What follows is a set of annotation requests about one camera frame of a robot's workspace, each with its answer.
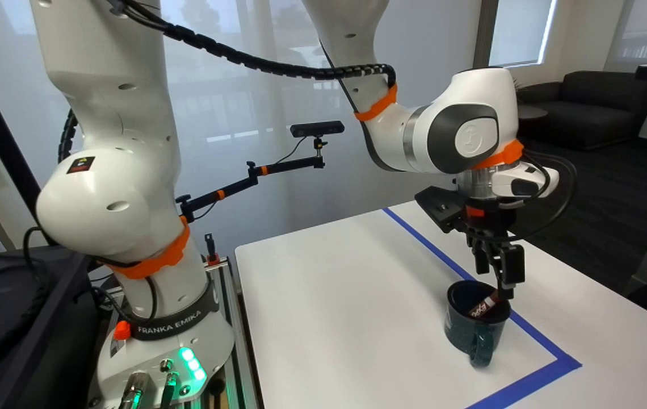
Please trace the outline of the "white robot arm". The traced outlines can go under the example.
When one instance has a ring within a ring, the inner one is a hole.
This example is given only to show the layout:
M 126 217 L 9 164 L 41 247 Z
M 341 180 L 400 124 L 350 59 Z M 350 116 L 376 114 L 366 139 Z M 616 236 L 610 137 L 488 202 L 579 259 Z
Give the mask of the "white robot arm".
M 171 23 L 159 0 L 32 0 L 50 83 L 71 105 L 84 145 L 59 160 L 35 201 L 59 247 L 100 259 L 119 279 L 126 334 L 104 340 L 100 409 L 198 406 L 234 351 L 216 290 L 193 242 L 190 201 L 174 199 L 182 144 L 166 43 L 180 41 L 249 70 L 334 80 L 360 124 L 368 155 L 386 170 L 452 176 L 458 204 L 537 201 L 559 173 L 516 139 L 513 78 L 475 69 L 429 105 L 398 102 L 394 69 L 375 57 L 387 0 L 302 0 L 322 69 L 269 62 Z

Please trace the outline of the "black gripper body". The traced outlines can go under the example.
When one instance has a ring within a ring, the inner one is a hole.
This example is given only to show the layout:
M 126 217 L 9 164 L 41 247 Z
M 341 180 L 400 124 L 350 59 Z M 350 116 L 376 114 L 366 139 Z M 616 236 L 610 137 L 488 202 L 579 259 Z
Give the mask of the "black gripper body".
M 525 248 L 509 235 L 516 214 L 496 201 L 475 201 L 429 187 L 415 195 L 417 207 L 442 231 L 462 232 L 470 251 L 485 248 L 488 273 L 510 284 L 525 282 Z

